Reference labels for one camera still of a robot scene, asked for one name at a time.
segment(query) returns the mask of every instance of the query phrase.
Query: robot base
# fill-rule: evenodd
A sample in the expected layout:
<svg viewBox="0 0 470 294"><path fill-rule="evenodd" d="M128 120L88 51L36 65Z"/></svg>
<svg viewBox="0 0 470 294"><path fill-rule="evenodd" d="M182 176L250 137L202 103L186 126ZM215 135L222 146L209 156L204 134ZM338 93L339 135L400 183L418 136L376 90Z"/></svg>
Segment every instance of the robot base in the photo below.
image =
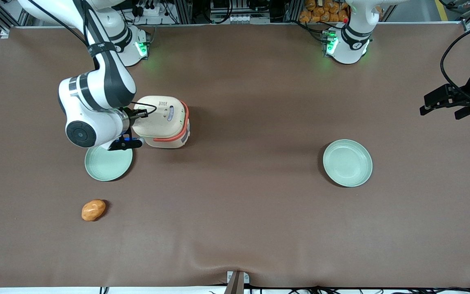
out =
<svg viewBox="0 0 470 294"><path fill-rule="evenodd" d="M367 41L367 43L360 49L352 50L349 45L343 41L340 29L331 28L329 31L335 33L336 36L334 38L336 38L336 41L334 42L332 49L330 49L328 45L323 46L325 47L326 55L332 57L336 62L342 63L344 65L352 65L353 63L359 61L364 54L366 54L369 41Z"/></svg>
<svg viewBox="0 0 470 294"><path fill-rule="evenodd" d="M136 26L128 26L132 30L132 39L123 52L118 52L119 58L125 67L136 65L140 60L147 58L149 53L150 34L137 28Z"/></svg>

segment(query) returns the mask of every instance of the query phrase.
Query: green led light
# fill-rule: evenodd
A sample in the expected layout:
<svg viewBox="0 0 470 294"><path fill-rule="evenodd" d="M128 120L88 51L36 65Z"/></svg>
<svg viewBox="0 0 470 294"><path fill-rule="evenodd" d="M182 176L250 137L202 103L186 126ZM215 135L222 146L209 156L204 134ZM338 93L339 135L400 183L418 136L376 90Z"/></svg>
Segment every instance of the green led light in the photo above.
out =
<svg viewBox="0 0 470 294"><path fill-rule="evenodd" d="M338 38L334 37L333 40L328 44L328 50L326 50L327 54L333 54L337 44Z"/></svg>
<svg viewBox="0 0 470 294"><path fill-rule="evenodd" d="M135 45L137 46L137 50L139 51L139 54L141 56L146 55L146 45L137 42L135 43Z"/></svg>

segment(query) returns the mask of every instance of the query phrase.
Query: brown fabric surface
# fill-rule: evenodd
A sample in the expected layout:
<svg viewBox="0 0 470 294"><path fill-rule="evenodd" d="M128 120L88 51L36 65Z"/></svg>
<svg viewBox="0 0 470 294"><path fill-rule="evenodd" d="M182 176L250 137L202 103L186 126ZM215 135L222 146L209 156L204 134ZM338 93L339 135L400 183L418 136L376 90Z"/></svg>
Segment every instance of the brown fabric surface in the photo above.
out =
<svg viewBox="0 0 470 294"><path fill-rule="evenodd" d="M64 134L64 78L91 58L61 29L0 41L0 286L470 287L470 118L420 117L460 24L380 25L356 65L297 26L160 28L129 70L139 99L191 110L182 149L143 147L97 182ZM446 69L470 76L470 36ZM326 145L363 144L373 175L328 181ZM111 203L82 221L94 198Z"/></svg>

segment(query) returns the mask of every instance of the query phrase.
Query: power strip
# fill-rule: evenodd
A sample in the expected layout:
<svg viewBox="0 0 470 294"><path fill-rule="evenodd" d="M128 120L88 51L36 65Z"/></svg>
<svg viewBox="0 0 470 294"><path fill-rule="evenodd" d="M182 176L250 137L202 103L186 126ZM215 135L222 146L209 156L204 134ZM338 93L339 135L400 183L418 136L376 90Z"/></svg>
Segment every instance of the power strip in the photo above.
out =
<svg viewBox="0 0 470 294"><path fill-rule="evenodd" d="M161 8L159 6L155 6L154 9L144 8L143 16L159 16Z"/></svg>

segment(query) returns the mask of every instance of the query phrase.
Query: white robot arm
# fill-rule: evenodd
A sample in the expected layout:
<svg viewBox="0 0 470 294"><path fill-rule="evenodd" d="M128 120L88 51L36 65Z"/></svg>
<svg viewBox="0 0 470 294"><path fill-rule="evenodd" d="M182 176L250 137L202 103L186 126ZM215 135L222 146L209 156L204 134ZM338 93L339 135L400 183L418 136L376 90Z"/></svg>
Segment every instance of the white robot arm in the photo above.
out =
<svg viewBox="0 0 470 294"><path fill-rule="evenodd" d="M366 53L369 37L377 26L380 13L376 7L382 4L395 5L408 0L346 0L351 7L349 22L339 28L331 28L337 41L326 51L334 60L345 65L360 60Z"/></svg>
<svg viewBox="0 0 470 294"><path fill-rule="evenodd" d="M147 110L126 108L135 95L132 76L124 67L93 7L97 0L19 0L32 15L54 16L66 25L85 32L88 52L99 68L63 80L58 89L60 106L67 116L65 131L79 147L102 146L105 149L140 147L142 140L131 138L130 127ZM109 5L113 1L104 1ZM125 140L123 134L129 132Z"/></svg>
<svg viewBox="0 0 470 294"><path fill-rule="evenodd" d="M31 15L45 22L56 24L56 21L37 8L32 2L28 0L18 0L21 6L28 11ZM95 14L101 21L101 24L106 30L110 41L114 43L115 49L119 54L119 58L126 67L135 65L140 60L147 58L148 48L144 45L149 43L150 35L145 31L140 30L136 26L126 25L125 20L121 15L111 8L113 5L117 5L124 0L85 0ZM71 6L71 0L53 0L34 1L39 4L42 8L46 9L49 13L55 12L54 17L58 17L59 20L65 24L73 22L71 18L73 13L69 11Z"/></svg>

